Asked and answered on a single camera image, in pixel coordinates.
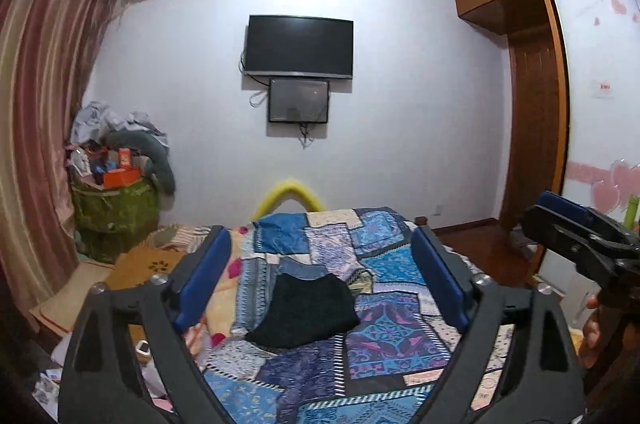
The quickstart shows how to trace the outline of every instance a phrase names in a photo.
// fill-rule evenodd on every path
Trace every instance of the brown door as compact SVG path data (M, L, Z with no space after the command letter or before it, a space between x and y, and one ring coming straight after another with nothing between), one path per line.
M500 224L511 229L551 189L558 152L558 73L548 25L509 36L513 124Z

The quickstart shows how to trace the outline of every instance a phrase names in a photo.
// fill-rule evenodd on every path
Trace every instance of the yellow foam tube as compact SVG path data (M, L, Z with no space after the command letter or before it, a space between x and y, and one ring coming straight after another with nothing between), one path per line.
M264 197L264 200L255 210L252 220L257 220L265 214L271 213L278 201L283 196L289 194L295 195L307 211L324 211L320 200L318 200L318 197L316 197L309 188L293 179L287 179L278 182L273 189L267 193L267 196Z

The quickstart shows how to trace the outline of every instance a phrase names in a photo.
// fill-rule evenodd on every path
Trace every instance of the metal screw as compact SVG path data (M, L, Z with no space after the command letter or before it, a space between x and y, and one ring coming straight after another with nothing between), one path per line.
M89 294L102 294L105 290L109 290L109 286L105 282L99 281L91 285Z
M489 285L494 280L488 274L484 274L482 272L475 274L473 281L476 285L480 285L484 287L485 285Z
M160 274L152 274L149 277L149 281L154 285L164 285L169 281L169 277L164 272L161 272Z
M554 293L551 285L548 285L547 283L538 283L538 286L536 288L538 289L538 292L544 294L545 296L549 296L550 294Z

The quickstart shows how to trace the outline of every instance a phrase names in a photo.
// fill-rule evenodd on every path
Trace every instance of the television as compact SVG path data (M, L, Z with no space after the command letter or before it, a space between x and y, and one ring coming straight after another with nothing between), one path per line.
M325 124L329 117L329 83L273 78L267 110L269 122Z
M249 16L244 73L325 79L353 77L353 21Z

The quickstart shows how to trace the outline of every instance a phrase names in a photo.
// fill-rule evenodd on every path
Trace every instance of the human hand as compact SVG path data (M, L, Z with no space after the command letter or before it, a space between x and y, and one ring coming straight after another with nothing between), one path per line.
M596 296L591 296L587 301L586 307L594 309L589 319L582 328L584 339L578 351L578 359L584 368L591 368L607 343L603 343L603 329L600 324L600 302ZM637 325L629 324L625 329L622 339L622 347L624 350L633 350L640 345L640 328Z

